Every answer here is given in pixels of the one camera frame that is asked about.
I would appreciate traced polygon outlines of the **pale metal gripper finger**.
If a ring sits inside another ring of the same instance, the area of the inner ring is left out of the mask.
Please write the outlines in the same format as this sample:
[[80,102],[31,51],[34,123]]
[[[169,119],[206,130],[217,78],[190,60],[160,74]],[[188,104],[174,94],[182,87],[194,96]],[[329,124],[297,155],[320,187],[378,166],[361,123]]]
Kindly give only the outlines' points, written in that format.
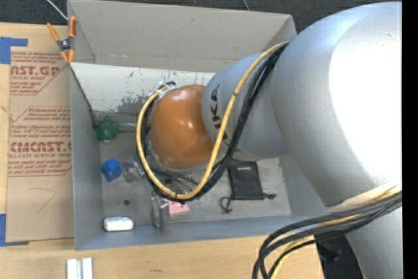
[[123,176],[127,182],[134,182],[144,178],[144,171],[136,161],[127,162],[123,164]]
[[156,228],[163,228],[169,220],[169,203],[166,199],[154,195],[151,198],[152,223]]

